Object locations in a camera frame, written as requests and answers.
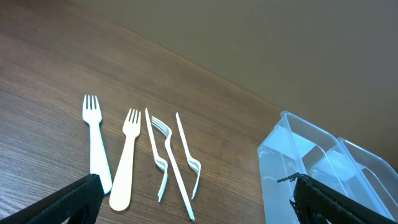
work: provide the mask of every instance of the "wooden table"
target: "wooden table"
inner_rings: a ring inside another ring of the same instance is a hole
[[[164,121],[189,195],[196,173],[186,161],[175,113],[202,165],[196,223],[264,223],[257,147],[280,109],[79,5],[0,1],[0,219],[89,173],[84,94],[97,95],[112,178],[129,108]],[[155,167],[146,122],[136,141],[131,204],[114,212],[105,196],[97,223],[190,223],[169,163]]]

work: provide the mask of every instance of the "clear plastic container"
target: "clear plastic container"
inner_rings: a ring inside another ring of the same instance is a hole
[[[283,111],[281,120],[258,149],[267,224],[299,223],[289,200],[295,182],[277,180],[296,172],[307,174],[339,193],[393,219],[364,180],[347,149],[330,133]]]
[[[354,143],[338,138],[339,142],[351,154],[358,169],[362,172],[366,183],[374,189],[383,204],[392,215],[393,220],[398,220],[398,174],[384,160],[377,155],[355,145]]]

